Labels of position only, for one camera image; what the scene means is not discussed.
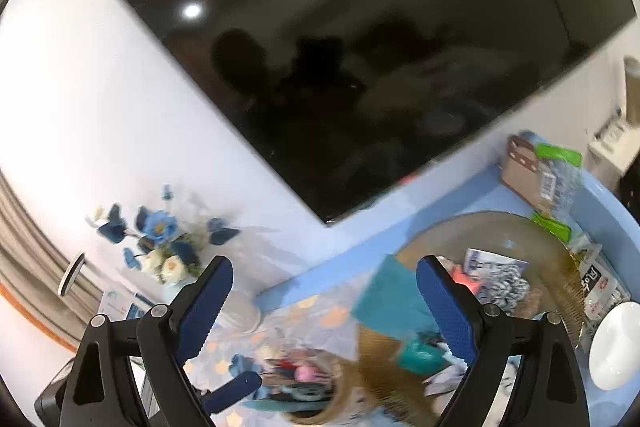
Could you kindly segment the round woven basket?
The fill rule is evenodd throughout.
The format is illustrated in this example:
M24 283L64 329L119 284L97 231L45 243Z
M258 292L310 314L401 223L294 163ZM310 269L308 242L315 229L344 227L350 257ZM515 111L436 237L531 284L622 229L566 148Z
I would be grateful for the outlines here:
M416 266L435 255L481 303L533 319L561 317L577 346L585 328L585 297L565 245L527 218L500 211L442 220L378 266L352 309L358 323L358 366L368 390L392 418L433 426L447 392L426 395L423 375L405 365L411 347L434 341L437 327L416 286Z

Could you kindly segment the black television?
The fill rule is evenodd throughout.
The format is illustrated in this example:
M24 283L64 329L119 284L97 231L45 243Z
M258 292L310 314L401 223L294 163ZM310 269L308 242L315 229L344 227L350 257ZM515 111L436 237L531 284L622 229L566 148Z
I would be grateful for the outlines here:
M600 48L631 0L126 0L324 222Z

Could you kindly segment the beige curtain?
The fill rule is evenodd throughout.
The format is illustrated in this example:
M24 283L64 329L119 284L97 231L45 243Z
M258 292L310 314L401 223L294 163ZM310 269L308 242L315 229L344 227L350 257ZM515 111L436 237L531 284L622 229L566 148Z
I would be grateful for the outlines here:
M81 275L58 295L68 260L32 220L6 179L1 180L1 296L38 331L74 352L98 311L102 291Z

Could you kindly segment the teal drawstring pouch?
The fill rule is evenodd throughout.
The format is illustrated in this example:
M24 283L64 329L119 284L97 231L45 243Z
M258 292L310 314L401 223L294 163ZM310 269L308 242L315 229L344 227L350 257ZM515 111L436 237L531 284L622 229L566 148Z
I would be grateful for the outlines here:
M416 273L394 256L385 257L350 314L367 329L396 340L439 333L416 286Z

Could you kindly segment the pink clay bag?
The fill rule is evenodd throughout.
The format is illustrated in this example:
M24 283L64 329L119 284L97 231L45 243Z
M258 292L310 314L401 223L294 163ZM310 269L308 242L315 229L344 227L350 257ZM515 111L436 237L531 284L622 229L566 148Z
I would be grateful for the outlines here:
M478 281L473 279L473 277L470 277L468 274L465 274L463 272L463 270L459 267L455 267L451 272L450 275L452 277L452 279L454 280L454 283L460 284L465 286L466 288L469 289L469 291L471 291L471 293L473 295L477 295L478 292L482 289L483 287L483 282L482 281Z

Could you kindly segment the white ribbed vase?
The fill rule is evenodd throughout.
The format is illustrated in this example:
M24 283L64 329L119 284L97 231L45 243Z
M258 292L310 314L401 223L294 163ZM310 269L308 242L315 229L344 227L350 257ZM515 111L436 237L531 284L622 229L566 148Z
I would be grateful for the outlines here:
M230 291L222 306L217 322L224 329L239 333L251 333L262 323L260 311L247 295L239 291Z

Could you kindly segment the green small box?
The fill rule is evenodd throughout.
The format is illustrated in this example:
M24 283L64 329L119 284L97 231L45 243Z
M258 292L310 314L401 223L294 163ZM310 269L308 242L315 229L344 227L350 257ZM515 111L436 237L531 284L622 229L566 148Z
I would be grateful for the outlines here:
M431 343L412 338L401 345L396 355L397 365L406 372L431 376L446 369L444 350Z

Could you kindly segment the blue white artificial flowers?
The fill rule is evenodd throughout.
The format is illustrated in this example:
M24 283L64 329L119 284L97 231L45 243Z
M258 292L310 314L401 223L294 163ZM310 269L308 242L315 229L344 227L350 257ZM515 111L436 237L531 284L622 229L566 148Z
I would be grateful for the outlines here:
M149 275L163 286L182 286L204 272L207 247L230 243L240 230L218 217L182 221L172 211L174 199L172 187L166 184L160 209L140 206L134 220L128 221L122 205L115 202L110 208L97 209L87 222L102 239L122 247L127 269Z

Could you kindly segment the white bowl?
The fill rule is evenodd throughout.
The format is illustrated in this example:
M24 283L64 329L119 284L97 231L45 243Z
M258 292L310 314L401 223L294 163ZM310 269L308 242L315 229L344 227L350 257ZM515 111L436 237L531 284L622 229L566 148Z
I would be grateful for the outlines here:
M589 351L593 384L604 391L623 387L639 372L640 305L620 303L602 320Z

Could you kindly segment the white desk lamp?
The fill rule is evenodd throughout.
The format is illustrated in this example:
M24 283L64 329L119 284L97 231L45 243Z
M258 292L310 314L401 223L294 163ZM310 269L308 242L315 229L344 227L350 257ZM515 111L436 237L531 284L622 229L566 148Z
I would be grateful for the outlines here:
M79 253L74 260L70 262L58 284L58 297L63 298L68 294L85 263L86 256L84 253Z

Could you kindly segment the checkered fabric scrunchie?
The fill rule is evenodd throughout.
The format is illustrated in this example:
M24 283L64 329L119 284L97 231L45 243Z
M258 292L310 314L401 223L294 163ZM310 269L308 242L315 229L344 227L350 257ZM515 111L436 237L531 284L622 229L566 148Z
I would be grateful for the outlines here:
M529 293L530 285L521 276L515 263L495 265L480 272L482 289L476 298L483 305L495 305L506 314L512 314Z

